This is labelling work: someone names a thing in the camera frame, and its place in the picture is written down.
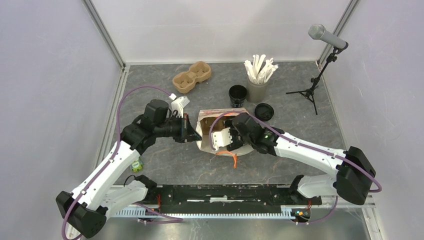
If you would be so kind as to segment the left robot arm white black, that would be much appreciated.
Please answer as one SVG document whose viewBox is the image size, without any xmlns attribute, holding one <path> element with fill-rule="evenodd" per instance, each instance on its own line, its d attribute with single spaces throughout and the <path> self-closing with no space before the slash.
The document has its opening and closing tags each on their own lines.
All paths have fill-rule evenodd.
<svg viewBox="0 0 424 240">
<path fill-rule="evenodd" d="M 63 224 L 79 232 L 75 239 L 94 237 L 110 217 L 133 203 L 151 204 L 156 200 L 155 183 L 146 183 L 141 177 L 113 193 L 108 191 L 158 138 L 171 137 L 182 144 L 202 139 L 184 112 L 189 102 L 186 96 L 176 98 L 171 104 L 151 100 L 144 113 L 123 128 L 109 154 L 89 177 L 72 192 L 61 191 L 57 195 L 55 201 Z"/>
</svg>

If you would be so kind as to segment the black coffee cup white lettering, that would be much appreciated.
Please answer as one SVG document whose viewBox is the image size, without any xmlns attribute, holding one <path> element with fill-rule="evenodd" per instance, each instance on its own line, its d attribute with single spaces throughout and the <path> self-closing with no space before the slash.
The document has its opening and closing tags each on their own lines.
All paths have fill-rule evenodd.
<svg viewBox="0 0 424 240">
<path fill-rule="evenodd" d="M 241 108 L 247 97 L 247 89 L 243 85 L 233 85 L 229 88 L 228 95 L 232 108 Z"/>
</svg>

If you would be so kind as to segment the brown paper bag orange handles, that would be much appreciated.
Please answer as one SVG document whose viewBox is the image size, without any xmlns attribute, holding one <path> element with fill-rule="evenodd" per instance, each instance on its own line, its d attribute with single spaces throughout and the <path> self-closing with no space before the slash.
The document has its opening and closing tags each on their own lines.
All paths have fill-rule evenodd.
<svg viewBox="0 0 424 240">
<path fill-rule="evenodd" d="M 224 121 L 233 119 L 239 114 L 238 112 L 246 113 L 247 110 L 243 107 L 200 110 L 195 128 L 202 137 L 201 141 L 196 142 L 198 149 L 206 153 L 233 158 L 234 169 L 237 167 L 237 158 L 250 152 L 231 152 L 229 146 L 213 150 L 212 132 L 230 128 L 225 126 Z"/>
</svg>

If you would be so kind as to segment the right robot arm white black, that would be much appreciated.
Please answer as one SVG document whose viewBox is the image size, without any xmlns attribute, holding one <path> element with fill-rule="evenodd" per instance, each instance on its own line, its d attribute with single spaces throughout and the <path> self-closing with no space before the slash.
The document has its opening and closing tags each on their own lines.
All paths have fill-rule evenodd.
<svg viewBox="0 0 424 240">
<path fill-rule="evenodd" d="M 289 158 L 324 172 L 323 175 L 298 175 L 291 183 L 289 199 L 302 204 L 320 196 L 339 196 L 345 201 L 364 205 L 376 171 L 365 153 L 357 147 L 335 149 L 311 143 L 266 124 L 260 124 L 248 113 L 227 121 L 240 139 L 261 154 Z"/>
</svg>

